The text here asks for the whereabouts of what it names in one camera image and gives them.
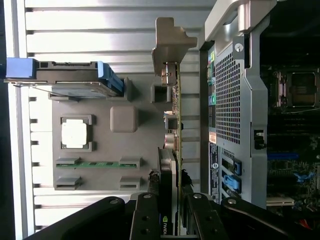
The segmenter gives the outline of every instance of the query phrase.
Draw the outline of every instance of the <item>capacitor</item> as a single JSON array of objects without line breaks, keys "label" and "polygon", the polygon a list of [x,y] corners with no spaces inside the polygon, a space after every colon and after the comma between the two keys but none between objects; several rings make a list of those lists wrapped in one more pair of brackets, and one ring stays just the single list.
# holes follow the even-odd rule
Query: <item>capacitor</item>
[{"label": "capacitor", "polygon": [[174,150],[175,149],[175,142],[165,142],[164,143],[164,148],[165,149],[172,149]]},{"label": "capacitor", "polygon": [[175,141],[175,134],[174,133],[166,133],[164,135],[164,142],[165,143],[173,143]]}]

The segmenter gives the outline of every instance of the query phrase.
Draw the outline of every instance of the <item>blue latch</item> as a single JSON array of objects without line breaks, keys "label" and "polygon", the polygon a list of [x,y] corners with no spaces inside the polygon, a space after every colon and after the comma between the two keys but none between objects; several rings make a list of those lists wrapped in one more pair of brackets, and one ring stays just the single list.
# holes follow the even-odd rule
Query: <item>blue latch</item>
[{"label": "blue latch", "polygon": [[309,180],[315,176],[315,173],[310,172],[309,175],[299,175],[298,173],[294,173],[294,175],[298,178],[298,183],[303,183],[305,180]]},{"label": "blue latch", "polygon": [[7,79],[35,79],[36,60],[33,58],[7,57],[6,75]]},{"label": "blue latch", "polygon": [[124,83],[111,69],[109,64],[98,61],[98,78],[107,80],[109,88],[113,86],[121,93],[124,92]]},{"label": "blue latch", "polygon": [[224,175],[224,184],[230,186],[234,190],[240,190],[241,184],[233,176]]}]

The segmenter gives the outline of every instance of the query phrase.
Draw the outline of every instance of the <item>metal bracket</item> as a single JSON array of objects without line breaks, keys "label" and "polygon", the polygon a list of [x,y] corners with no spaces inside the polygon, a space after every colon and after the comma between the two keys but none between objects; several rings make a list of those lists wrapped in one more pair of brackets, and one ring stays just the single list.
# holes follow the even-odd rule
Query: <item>metal bracket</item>
[{"label": "metal bracket", "polygon": [[219,30],[237,12],[240,33],[251,32],[277,5],[277,0],[217,0],[204,24],[206,42],[217,40]]},{"label": "metal bracket", "polygon": [[172,17],[158,17],[155,21],[156,47],[152,49],[154,73],[162,77],[162,84],[174,86],[177,82],[175,63],[181,63],[187,51],[197,46],[197,38],[175,26]]},{"label": "metal bracket", "polygon": [[130,240],[160,240],[157,196],[142,193],[138,196],[133,213]]}]

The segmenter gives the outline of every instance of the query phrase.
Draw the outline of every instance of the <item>plastic tab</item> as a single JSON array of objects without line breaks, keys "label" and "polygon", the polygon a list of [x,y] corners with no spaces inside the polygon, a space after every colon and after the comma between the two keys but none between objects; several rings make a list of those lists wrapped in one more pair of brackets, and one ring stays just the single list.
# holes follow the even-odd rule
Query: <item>plastic tab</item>
[{"label": "plastic tab", "polygon": [[113,87],[123,93],[124,83],[107,63],[98,61],[98,78],[107,80]]},{"label": "plastic tab", "polygon": [[33,58],[8,57],[5,77],[8,79],[35,79],[36,61]]}]

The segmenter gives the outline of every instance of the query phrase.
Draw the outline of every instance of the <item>mesh grille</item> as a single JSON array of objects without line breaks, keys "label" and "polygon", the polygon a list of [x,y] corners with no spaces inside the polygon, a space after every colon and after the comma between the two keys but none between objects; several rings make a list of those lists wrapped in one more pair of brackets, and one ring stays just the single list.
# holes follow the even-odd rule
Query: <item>mesh grille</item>
[{"label": "mesh grille", "polygon": [[230,151],[228,151],[228,150],[226,150],[226,149],[224,149],[224,148],[222,148],[222,154],[228,156],[228,157],[231,158],[231,159],[234,159],[234,158],[235,158],[235,155],[234,155],[232,152],[230,152]]},{"label": "mesh grille", "polygon": [[240,64],[229,54],[215,66],[217,137],[240,144]]}]

